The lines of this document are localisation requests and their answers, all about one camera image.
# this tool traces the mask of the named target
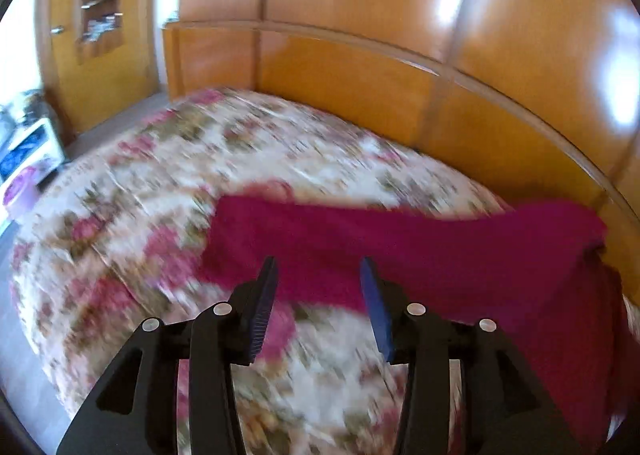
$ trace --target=bed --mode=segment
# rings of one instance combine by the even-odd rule
[[[179,100],[71,165],[16,239],[15,305],[70,416],[146,317],[190,319],[228,296],[193,276],[224,193],[411,206],[439,218],[505,207],[444,164],[306,106],[235,90]],[[187,374],[181,363],[182,453]],[[405,375],[383,363],[365,317],[276,303],[260,358],[234,369],[247,447],[390,453]]]

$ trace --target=shelf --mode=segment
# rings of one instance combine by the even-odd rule
[[[81,40],[79,43],[80,63],[84,63],[91,58],[96,58],[120,47],[124,44],[124,33],[122,28],[115,28],[101,34],[96,42]]]
[[[94,6],[97,6],[98,4],[101,4],[102,2],[106,2],[107,0],[92,0],[91,2],[89,2],[88,4],[85,4],[84,6],[82,6],[82,9],[84,10],[88,10]]]

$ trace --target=gray floor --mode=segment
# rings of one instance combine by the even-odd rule
[[[160,111],[167,103],[166,94],[159,93],[120,112],[79,136],[67,149],[69,158],[77,159],[104,144],[141,119]],[[18,225],[13,223],[0,237],[0,387],[33,439],[47,455],[53,455],[69,425],[69,418],[27,343],[11,304],[8,290],[10,252],[17,232]]]

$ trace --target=blanket fold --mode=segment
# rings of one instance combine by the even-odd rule
[[[620,278],[597,254],[605,232],[592,210],[563,201],[436,220],[223,196],[199,278],[230,289],[273,255],[279,300],[364,311],[359,264],[372,257],[383,278],[441,316],[496,321],[593,451],[606,439],[616,349],[629,336]]]

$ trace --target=pink flower pattern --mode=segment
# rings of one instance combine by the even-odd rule
[[[293,189],[289,183],[280,179],[250,182],[244,185],[239,195],[260,197],[274,202],[294,202]]]
[[[291,338],[296,332],[296,321],[290,305],[275,302],[271,309],[271,316],[264,336],[262,350],[258,355],[267,361],[279,359]]]
[[[71,239],[76,242],[90,240],[98,234],[103,226],[104,222],[96,215],[78,219],[71,229]]]
[[[129,143],[121,141],[118,148],[132,156],[144,156],[155,148],[153,138],[149,134],[139,134]]]
[[[91,288],[88,304],[103,313],[125,310],[136,303],[129,289],[119,280],[104,277]]]
[[[42,303],[42,307],[40,307],[40,315],[43,318],[51,318],[51,314],[52,313],[53,313],[53,311],[51,309],[51,301],[50,301],[50,299],[46,299]]]
[[[145,125],[157,125],[158,123],[164,123],[173,117],[175,117],[174,110],[165,110],[145,120]]]
[[[181,359],[178,364],[178,398],[176,413],[178,421],[184,421],[189,416],[189,360]]]
[[[80,299],[87,289],[89,281],[86,278],[74,278],[69,283],[67,290],[73,299]]]
[[[385,445],[393,446],[396,434],[398,433],[398,424],[400,422],[400,408],[393,406],[384,410],[380,416],[380,420],[373,425],[373,433],[382,437]]]
[[[18,287],[15,282],[12,280],[9,283],[9,297],[11,298],[11,303],[16,310],[20,310],[20,305],[22,304],[20,293],[18,292]]]
[[[20,269],[20,265],[29,257],[32,249],[33,242],[18,242],[14,245],[14,254],[11,260],[11,267],[14,271]]]
[[[173,291],[193,276],[200,260],[199,251],[177,244],[178,233],[168,226],[158,226],[149,236],[145,256],[158,263],[159,274],[152,286]]]
[[[220,91],[214,89],[206,89],[189,96],[189,100],[198,105],[211,105],[224,98],[225,96]]]

